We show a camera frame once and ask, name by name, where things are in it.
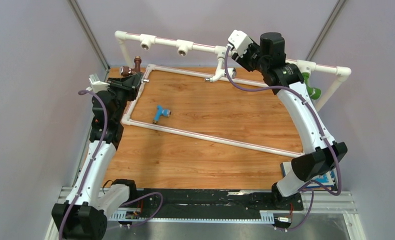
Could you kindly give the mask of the brown water faucet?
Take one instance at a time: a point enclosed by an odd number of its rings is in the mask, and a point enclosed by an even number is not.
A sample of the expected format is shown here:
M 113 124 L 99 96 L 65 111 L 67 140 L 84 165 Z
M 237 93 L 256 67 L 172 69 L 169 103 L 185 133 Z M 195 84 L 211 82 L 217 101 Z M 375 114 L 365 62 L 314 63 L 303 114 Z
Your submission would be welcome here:
M 119 68 L 119 74 L 122 77 L 128 77 L 131 75 L 135 75 L 137 73 L 141 72 L 141 63 L 142 63 L 142 59 L 140 56 L 136 56 L 134 58 L 134 67 L 129 67 L 129 66 L 121 66 Z

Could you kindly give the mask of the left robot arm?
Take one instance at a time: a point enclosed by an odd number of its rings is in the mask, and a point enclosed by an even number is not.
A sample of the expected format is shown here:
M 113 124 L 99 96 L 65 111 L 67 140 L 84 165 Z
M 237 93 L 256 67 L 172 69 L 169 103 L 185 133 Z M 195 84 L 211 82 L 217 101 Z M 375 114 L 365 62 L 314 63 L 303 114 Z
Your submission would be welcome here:
M 123 136 L 125 109 L 128 102 L 137 99 L 143 75 L 136 72 L 107 81 L 91 78 L 90 87 L 78 92 L 80 96 L 91 95 L 94 116 L 83 168 L 64 202 L 56 203 L 51 211 L 60 240 L 101 240 L 108 218 L 122 204 L 128 208 L 137 204 L 139 195 L 125 179 L 116 180 L 103 196 L 99 194 Z

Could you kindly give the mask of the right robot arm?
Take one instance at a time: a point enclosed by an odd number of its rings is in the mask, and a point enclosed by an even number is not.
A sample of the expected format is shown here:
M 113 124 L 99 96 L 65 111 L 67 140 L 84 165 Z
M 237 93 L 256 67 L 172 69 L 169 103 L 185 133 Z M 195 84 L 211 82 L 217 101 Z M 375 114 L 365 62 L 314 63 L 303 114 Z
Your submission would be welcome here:
M 318 176 L 339 169 L 348 148 L 337 142 L 322 123 L 310 99 L 299 67 L 286 61 L 285 39 L 279 32 L 266 32 L 256 43 L 241 30 L 228 37 L 231 58 L 249 72 L 258 71 L 286 107 L 302 143 L 304 154 L 291 160 L 291 170 L 271 187 L 271 204 L 284 209 Z

